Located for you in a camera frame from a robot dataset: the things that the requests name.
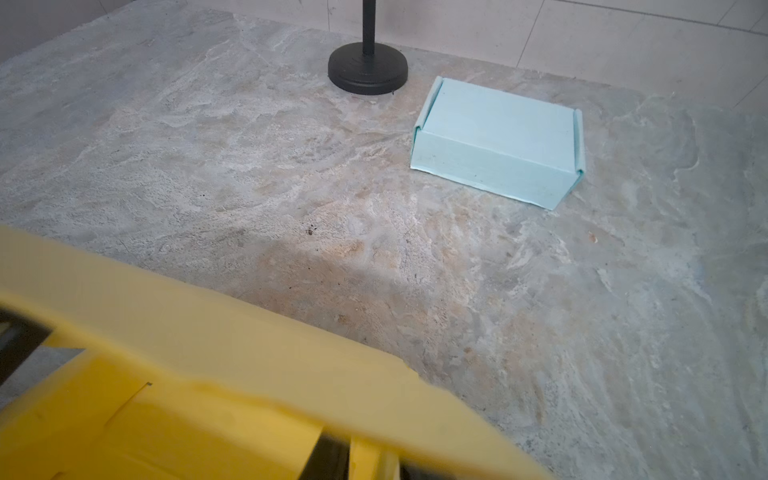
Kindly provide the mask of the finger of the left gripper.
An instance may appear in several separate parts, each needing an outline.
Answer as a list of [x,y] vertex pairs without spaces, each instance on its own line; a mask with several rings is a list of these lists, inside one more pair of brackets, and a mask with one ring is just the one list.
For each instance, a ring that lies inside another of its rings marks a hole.
[[5,383],[50,335],[49,328],[14,312],[2,310],[0,383]]

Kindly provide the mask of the light blue paper box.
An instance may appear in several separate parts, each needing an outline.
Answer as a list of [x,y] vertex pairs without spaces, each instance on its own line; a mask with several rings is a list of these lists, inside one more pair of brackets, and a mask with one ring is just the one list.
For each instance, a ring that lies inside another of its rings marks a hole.
[[553,210],[587,171],[583,115],[438,77],[414,126],[410,166]]

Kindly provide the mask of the yellow paper box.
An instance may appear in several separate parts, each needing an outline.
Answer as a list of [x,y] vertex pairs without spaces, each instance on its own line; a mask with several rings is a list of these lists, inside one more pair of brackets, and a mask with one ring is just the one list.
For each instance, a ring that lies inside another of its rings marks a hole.
[[298,479],[321,434],[348,479],[546,479],[400,358],[10,227],[1,311],[75,357],[1,411],[5,479]]

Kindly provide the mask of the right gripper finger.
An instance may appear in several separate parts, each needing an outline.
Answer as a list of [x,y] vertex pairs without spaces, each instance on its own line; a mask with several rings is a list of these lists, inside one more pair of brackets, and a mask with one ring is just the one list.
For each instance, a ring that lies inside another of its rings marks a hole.
[[321,434],[299,480],[347,480],[350,445],[330,435]]

